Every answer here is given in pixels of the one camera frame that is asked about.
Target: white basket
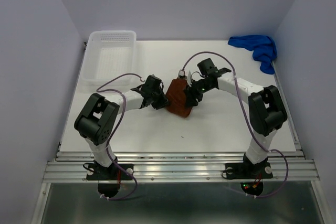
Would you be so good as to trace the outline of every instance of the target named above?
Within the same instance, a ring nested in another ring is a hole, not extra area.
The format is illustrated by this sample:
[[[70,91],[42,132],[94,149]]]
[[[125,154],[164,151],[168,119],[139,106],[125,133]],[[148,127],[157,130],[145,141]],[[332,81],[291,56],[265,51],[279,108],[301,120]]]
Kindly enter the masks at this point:
[[[137,35],[133,31],[95,31],[86,47],[82,79],[88,84],[102,85],[113,78],[132,72]],[[128,85],[130,78],[116,80],[115,85]]]

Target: white table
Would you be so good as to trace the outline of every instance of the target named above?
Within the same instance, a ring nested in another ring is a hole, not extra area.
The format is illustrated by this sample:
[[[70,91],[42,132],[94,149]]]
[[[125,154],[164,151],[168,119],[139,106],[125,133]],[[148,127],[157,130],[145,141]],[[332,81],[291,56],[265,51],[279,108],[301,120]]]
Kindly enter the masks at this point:
[[[276,85],[274,76],[259,70],[252,52],[229,46],[227,41],[137,41],[137,73],[144,78],[155,74],[165,84],[165,91],[186,60],[199,51],[214,51],[227,57],[235,66],[238,77],[264,87]],[[197,70],[197,63],[212,58],[218,68],[228,64],[213,55],[200,55],[186,70]],[[136,79],[127,91],[139,84]],[[86,141],[74,129],[74,122],[95,88],[86,86],[79,78],[69,112],[60,152],[89,152]],[[236,97],[212,90],[187,119],[152,107],[128,111],[111,141],[114,152],[245,152],[251,136],[247,130]],[[271,148],[294,152],[295,145],[288,122],[275,136]]]

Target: red-brown fabric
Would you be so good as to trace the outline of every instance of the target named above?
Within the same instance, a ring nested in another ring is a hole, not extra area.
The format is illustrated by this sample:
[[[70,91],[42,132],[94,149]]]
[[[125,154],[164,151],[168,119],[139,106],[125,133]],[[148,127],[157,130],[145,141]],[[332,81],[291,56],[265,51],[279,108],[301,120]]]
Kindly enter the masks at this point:
[[[176,115],[186,118],[190,115],[191,109],[184,106],[186,97],[183,90],[187,86],[187,81],[184,79],[174,79],[170,83],[167,90],[166,97],[168,98],[170,105],[166,109]]]

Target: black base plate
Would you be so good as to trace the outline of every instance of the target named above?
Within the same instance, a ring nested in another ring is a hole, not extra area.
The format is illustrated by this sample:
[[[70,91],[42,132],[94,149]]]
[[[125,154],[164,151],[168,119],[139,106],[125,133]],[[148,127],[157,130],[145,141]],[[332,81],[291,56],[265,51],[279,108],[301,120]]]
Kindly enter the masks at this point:
[[[265,163],[265,166],[262,169],[260,169],[260,172],[251,173],[243,169],[244,167],[243,163],[226,163],[225,164],[226,170],[228,168],[232,168],[232,174],[229,173],[225,174],[226,179],[255,179],[259,173],[261,173],[261,177],[263,179],[273,178],[273,173],[268,174],[265,172],[265,167],[267,166],[271,167],[269,163]]]
[[[127,170],[128,168],[134,169],[133,164],[118,164],[123,169]],[[92,175],[86,175],[87,180],[117,180],[117,175],[119,169],[115,167],[113,164],[109,167],[101,167],[94,163],[88,164],[89,169],[93,169],[95,172]],[[121,172],[120,180],[132,180],[130,176]]]

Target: brown cloth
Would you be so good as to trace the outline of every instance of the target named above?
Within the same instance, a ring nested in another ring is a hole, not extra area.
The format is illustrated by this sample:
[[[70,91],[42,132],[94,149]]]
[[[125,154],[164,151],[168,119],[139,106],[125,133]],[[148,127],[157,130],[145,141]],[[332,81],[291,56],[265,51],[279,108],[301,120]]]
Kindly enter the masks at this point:
[[[193,107],[186,108],[185,101],[186,96],[183,90],[187,86],[187,80],[185,79],[174,79],[170,83],[167,90],[166,97],[169,100],[170,105],[166,109],[176,115],[186,118],[190,115],[191,109]]]

